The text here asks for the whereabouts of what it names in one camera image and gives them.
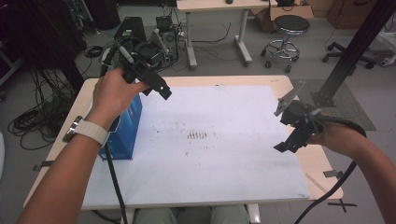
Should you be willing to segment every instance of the stool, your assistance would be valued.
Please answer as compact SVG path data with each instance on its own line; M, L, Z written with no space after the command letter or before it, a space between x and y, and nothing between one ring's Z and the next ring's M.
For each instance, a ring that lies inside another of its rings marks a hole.
M265 62L265 67L271 67L271 59L273 56L288 59L289 65L286 67L285 72L289 73L291 63L297 62L300 57L300 50L292 43L289 42L290 35L303 35L309 30L309 21L295 15L285 15L277 17L274 20L274 28L285 34L282 40L273 40L262 50L262 56L265 56L267 50L270 56Z

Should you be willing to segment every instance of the chair base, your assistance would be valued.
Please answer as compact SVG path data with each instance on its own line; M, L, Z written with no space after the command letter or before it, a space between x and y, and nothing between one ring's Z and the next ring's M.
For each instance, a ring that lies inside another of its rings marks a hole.
M276 56L278 58L289 60L289 64L285 69L286 73L290 72L291 63L297 62L300 57L300 50L293 43L288 41L289 37L286 35L283 40L273 40L265 46L262 50L262 56L265 56L267 51L270 55L265 62L265 67L271 67L271 59Z
M327 50L332 50L332 49L338 49L341 52L333 52L333 53L327 53L326 56L322 59L322 61L324 63L326 63L327 61L329 61L329 58L334 58L334 57L341 57L344 55L344 52L347 50L346 48L344 48L343 46L341 46L340 44L336 43L336 42L332 42L328 47ZM366 68L367 69L372 69L374 67L374 65L376 64L376 60L371 59L371 58L367 58L365 56L361 56L359 58L360 61L365 62L366 63Z

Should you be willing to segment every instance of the desk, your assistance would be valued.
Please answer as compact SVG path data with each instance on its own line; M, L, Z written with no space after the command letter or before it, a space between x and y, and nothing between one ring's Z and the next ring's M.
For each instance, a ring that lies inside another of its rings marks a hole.
M275 0L271 0L271 4L276 5ZM248 53L247 47L244 43L245 28L248 18L248 10L252 8L269 7L268 1L262 0L234 0L232 4L225 3L225 0L178 0L177 8L182 12L186 12L186 25L187 25L187 55L189 57L190 69L193 70L197 66L195 59L194 49L191 42L191 13L194 11L208 11L208 10L230 10L242 9L241 26L239 35L235 36L235 42L241 50L245 60L245 65L252 63L252 59Z
M289 90L292 89L290 80L285 76L243 76L243 77L167 77L166 82L171 87L193 87L193 86L269 86L271 87L275 98L280 98L285 95ZM77 115L85 114L92 100L92 90L96 79L89 79L84 83L78 98L76 99L68 117L66 118L65 125L61 129L61 134L57 137L49 155L48 161L53 161L56 156L60 153L65 143L62 142L62 137L68 129L70 124ZM317 199L324 194L324 191L329 190L337 181L335 177L326 178L322 172L330 171L330 166L323 149L319 146L308 146L307 148L301 149L297 153L298 161L302 167L305 183L308 186L310 192L310 200ZM48 168L44 167L40 171L36 182L34 183L32 190L28 196L34 192L37 184L40 182L43 175L47 172ZM343 195L343 192L339 189L333 196L333 199L339 199ZM232 202L206 202L206 203L161 203L158 204L154 201L148 200L148 202L133 204L126 204L129 208L134 207L151 207L151 206L193 206L203 204L226 204ZM258 200L245 200L240 203L264 203L264 201ZM117 203L106 204L106 202L97 202L101 205L83 204L82 209L113 209L118 208Z

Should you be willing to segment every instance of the blue cardboard box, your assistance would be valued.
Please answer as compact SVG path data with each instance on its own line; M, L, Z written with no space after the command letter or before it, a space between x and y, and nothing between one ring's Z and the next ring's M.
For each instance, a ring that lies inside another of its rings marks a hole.
M120 115L117 128L113 132L110 131L106 144L113 160L130 160L132 158L142 107L142 101L137 94L131 105ZM106 160L105 147L100 149L99 156Z

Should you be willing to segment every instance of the hand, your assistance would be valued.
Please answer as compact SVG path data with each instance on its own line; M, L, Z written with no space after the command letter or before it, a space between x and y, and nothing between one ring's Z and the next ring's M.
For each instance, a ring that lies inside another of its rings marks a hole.
M108 71L95 85L92 109L85 118L106 130L113 120L124 111L134 97L149 86L144 82L128 84L122 77L123 70Z
M325 122L324 133L311 136L308 144L322 145L328 149L353 158L362 145L368 144L368 140L360 133L348 128L345 125Z

